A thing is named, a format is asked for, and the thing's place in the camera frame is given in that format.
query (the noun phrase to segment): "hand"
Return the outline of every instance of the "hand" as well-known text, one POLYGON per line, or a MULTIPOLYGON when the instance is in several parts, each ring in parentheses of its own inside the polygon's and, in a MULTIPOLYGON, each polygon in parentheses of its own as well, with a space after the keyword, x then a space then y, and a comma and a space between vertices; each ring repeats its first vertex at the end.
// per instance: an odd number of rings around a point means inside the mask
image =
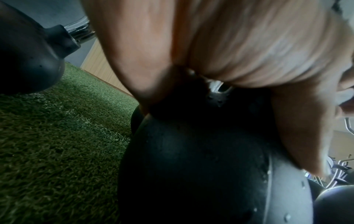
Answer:
POLYGON ((326 172, 336 91, 352 66, 350 27, 318 0, 82 0, 105 55, 144 107, 190 77, 272 90, 283 144, 326 172))

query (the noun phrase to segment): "wooden panel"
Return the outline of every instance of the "wooden panel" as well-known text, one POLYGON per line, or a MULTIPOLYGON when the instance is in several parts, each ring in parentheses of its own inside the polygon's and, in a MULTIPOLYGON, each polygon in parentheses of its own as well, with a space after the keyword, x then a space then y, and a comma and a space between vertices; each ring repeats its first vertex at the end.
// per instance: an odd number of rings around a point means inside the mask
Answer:
POLYGON ((87 72, 90 72, 92 75, 98 77, 99 79, 102 79, 103 81, 130 94, 130 92, 123 86, 123 84, 118 80, 112 71, 98 40, 96 40, 93 44, 81 68, 87 72))

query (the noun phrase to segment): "green turf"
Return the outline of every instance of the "green turf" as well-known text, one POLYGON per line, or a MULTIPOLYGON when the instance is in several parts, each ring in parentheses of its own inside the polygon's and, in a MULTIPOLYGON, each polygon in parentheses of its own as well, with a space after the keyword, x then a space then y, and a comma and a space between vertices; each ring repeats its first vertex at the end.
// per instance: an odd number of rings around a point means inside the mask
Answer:
POLYGON ((116 223, 137 104, 70 64, 49 90, 0 95, 0 223, 116 223))

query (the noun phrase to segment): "water droplet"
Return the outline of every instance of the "water droplet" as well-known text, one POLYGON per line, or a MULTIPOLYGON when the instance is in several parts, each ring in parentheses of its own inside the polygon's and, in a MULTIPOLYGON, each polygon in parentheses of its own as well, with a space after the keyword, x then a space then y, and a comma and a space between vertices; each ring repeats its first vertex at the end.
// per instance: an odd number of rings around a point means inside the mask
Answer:
POLYGON ((286 214, 285 216, 284 216, 284 221, 287 223, 287 222, 289 222, 291 220, 291 215, 290 214, 286 214))

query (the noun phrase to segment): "artificial turf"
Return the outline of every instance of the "artificial turf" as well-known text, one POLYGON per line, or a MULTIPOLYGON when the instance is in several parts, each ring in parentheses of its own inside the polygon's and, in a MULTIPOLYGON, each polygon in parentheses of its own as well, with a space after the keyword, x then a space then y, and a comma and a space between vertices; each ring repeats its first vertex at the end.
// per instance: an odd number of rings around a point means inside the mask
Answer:
POLYGON ((70 64, 46 91, 0 95, 0 223, 116 223, 137 104, 70 64))

